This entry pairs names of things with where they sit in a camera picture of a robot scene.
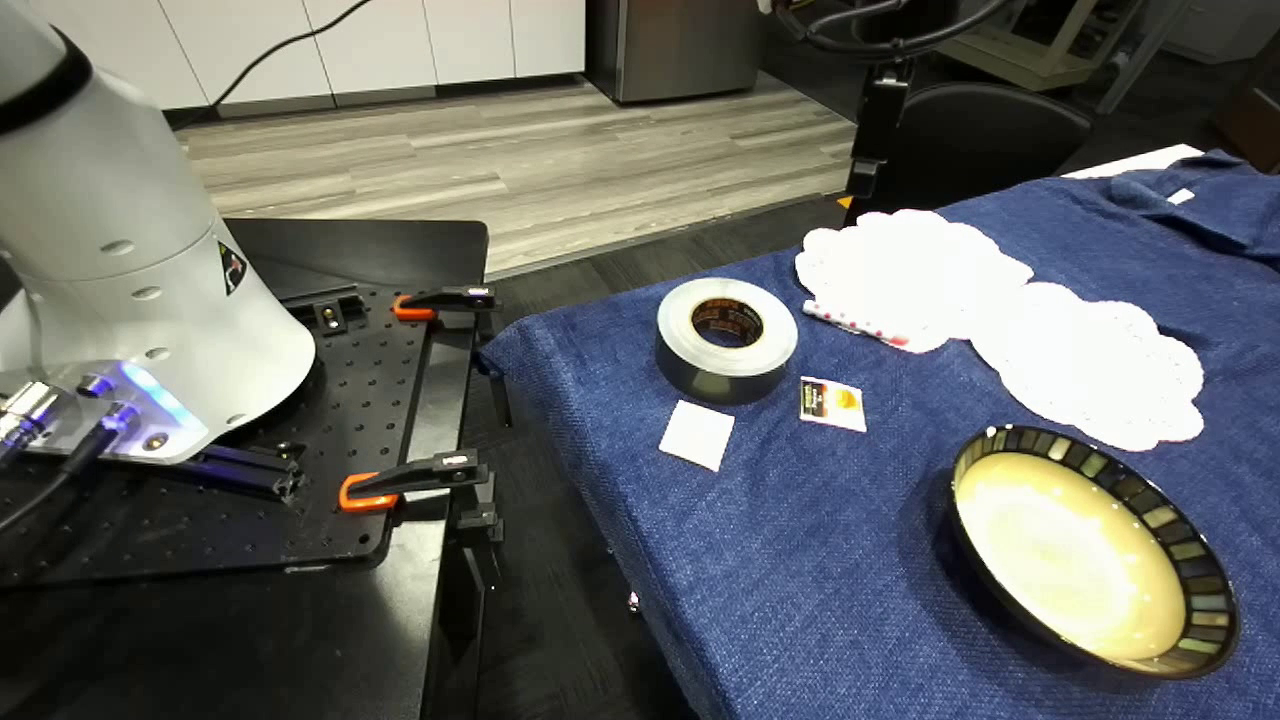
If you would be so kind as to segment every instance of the wire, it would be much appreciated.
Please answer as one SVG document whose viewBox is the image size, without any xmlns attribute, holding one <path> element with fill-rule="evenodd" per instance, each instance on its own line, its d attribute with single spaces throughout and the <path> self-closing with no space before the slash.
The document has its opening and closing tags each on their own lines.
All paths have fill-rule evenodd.
<svg viewBox="0 0 1280 720">
<path fill-rule="evenodd" d="M 323 37 L 333 34 L 335 26 L 344 26 L 346 15 L 354 15 L 366 0 L 354 0 L 350 7 L 335 11 L 329 26 L 319 30 L 307 30 L 307 34 L 296 34 L 296 37 L 285 37 L 280 45 L 262 47 L 257 59 L 246 59 L 240 68 L 240 76 L 205 109 L 205 114 L 217 114 L 224 109 L 224 101 L 246 82 L 246 74 L 257 74 L 262 59 L 270 59 L 276 51 L 285 51 L 289 45 L 300 45 L 300 41 L 311 41 L 311 37 Z"/>
<path fill-rule="evenodd" d="M 64 484 L 71 484 L 94 458 L 104 458 L 115 443 L 120 428 L 115 423 L 92 423 L 92 433 L 71 449 L 71 458 L 57 470 L 57 477 L 26 497 L 18 508 L 10 508 L 0 519 L 0 534 L 10 534 L 23 515 L 31 515 L 53 491 L 59 491 Z"/>
</svg>

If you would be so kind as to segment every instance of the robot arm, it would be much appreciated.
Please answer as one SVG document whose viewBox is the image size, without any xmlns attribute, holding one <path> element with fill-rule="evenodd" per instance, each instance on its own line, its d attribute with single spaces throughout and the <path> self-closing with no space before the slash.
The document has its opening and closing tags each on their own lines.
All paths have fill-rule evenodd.
<svg viewBox="0 0 1280 720">
<path fill-rule="evenodd" d="M 0 396 L 39 380 L 66 399 L 35 454 L 71 454 L 98 405 L 126 405 L 136 433 L 112 458 L 178 466 L 291 396 L 316 360 L 162 118 L 4 0 L 0 261 L 18 279 L 0 314 Z"/>
</svg>

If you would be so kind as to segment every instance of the black chair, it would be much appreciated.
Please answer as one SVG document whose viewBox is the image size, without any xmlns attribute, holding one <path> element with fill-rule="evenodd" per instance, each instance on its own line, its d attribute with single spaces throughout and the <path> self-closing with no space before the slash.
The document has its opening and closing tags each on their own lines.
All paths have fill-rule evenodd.
<svg viewBox="0 0 1280 720">
<path fill-rule="evenodd" d="M 872 208 L 947 203 L 1053 176 L 1091 121 L 1005 86 L 931 86 L 904 101 Z"/>
</svg>

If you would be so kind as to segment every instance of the blue tablecloth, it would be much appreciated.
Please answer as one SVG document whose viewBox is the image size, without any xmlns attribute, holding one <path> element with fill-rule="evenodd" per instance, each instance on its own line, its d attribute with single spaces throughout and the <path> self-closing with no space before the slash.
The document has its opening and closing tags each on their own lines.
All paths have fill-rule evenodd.
<svg viewBox="0 0 1280 720">
<path fill-rule="evenodd" d="M 1133 679 L 1054 665 L 979 618 L 941 566 L 928 497 L 983 423 L 1043 419 L 968 344 L 904 356 L 804 322 L 795 252 L 775 252 L 714 270 L 770 288 L 800 322 L 783 388 L 733 409 L 719 477 L 656 454 L 681 399 L 651 360 L 667 284 L 533 316 L 487 344 L 522 423 L 553 428 L 689 700 L 702 717 L 804 720 L 1280 712 L 1280 181 L 1209 158 L 1037 181 L 942 215 L 1085 299 L 1148 308 L 1200 354 L 1203 435 L 1120 458 L 1232 573 L 1236 658 L 1203 679 Z M 863 388 L 872 433 L 800 423 L 800 371 Z"/>
</svg>

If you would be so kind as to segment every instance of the tape roll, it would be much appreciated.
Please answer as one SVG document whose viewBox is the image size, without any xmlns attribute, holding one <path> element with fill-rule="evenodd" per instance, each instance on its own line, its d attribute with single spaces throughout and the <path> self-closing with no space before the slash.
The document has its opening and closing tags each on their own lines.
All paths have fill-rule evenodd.
<svg viewBox="0 0 1280 720">
<path fill-rule="evenodd" d="M 766 396 L 800 344 L 790 314 L 770 293 L 728 276 L 674 284 L 656 308 L 656 337 L 667 380 L 707 405 Z"/>
</svg>

